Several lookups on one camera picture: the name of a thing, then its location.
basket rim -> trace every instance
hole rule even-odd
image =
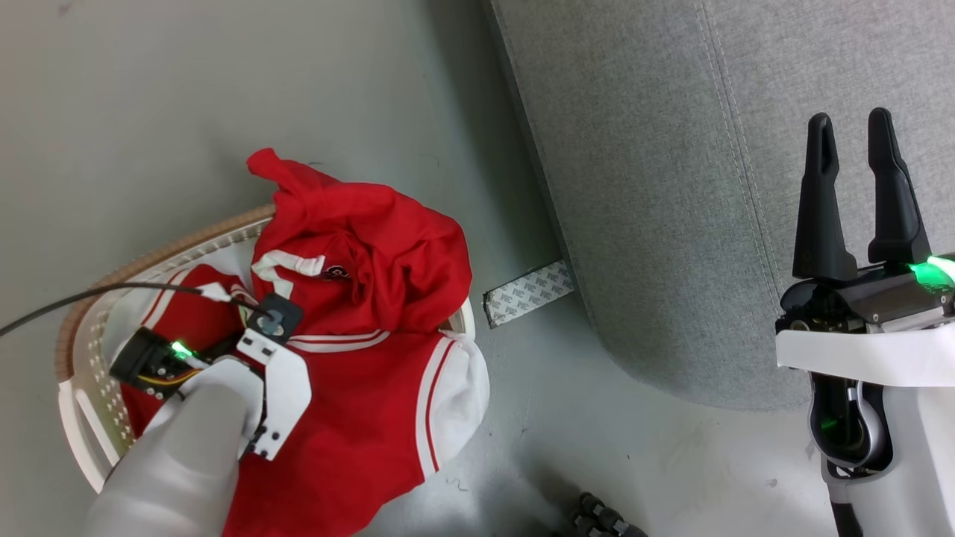
[[[187,235],[164,247],[153,250],[137,260],[117,268],[107,276],[94,283],[90,289],[110,285],[118,282],[128,281],[129,278],[146,271],[150,267],[159,265],[166,260],[182,255],[184,252],[215,239],[220,235],[227,234],[245,226],[249,226],[261,220],[266,220],[275,214],[275,205],[267,204],[252,209],[239,216],[230,218],[224,222],[209,226],[205,229]],[[87,311],[100,297],[93,296],[77,302],[67,313],[63,324],[60,325],[59,335],[56,339],[56,352],[53,358],[53,370],[56,373],[56,380],[59,383],[66,382],[74,377],[74,343],[76,339],[76,330],[86,316]]]

green led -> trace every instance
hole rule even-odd
[[[918,265],[909,265],[915,279],[927,288],[955,288],[955,261],[929,257]]]
[[[173,344],[170,345],[169,347],[173,350],[173,354],[176,355],[176,358],[180,360],[185,360],[187,357],[196,355],[196,353],[193,353],[192,351],[187,349],[186,346],[179,343],[179,341],[173,342]]]

gray sofa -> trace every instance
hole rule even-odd
[[[806,124],[833,120],[846,245],[874,232],[869,111],[892,113],[935,252],[955,249],[955,4],[491,0],[590,321],[635,378],[700,403],[809,396],[775,366]]]

white plastic basket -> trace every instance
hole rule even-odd
[[[255,241],[274,212],[275,207],[268,205],[209,227],[120,268],[95,287],[164,281],[173,271],[199,263],[247,274]],[[90,298],[77,303],[60,328],[55,359],[60,418],[76,462],[96,492],[135,441],[119,383],[109,376],[109,367],[154,297],[154,291],[126,290]],[[474,338],[468,300],[448,324],[452,331]]]

floor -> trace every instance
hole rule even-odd
[[[560,257],[476,0],[14,0],[0,45],[2,319],[266,203],[265,146],[455,217],[476,304]],[[61,318],[0,340],[3,535],[73,535],[94,498],[59,427]],[[363,536],[543,536],[581,489],[654,537],[835,535],[805,409],[640,385],[575,296],[477,341],[485,423]]]

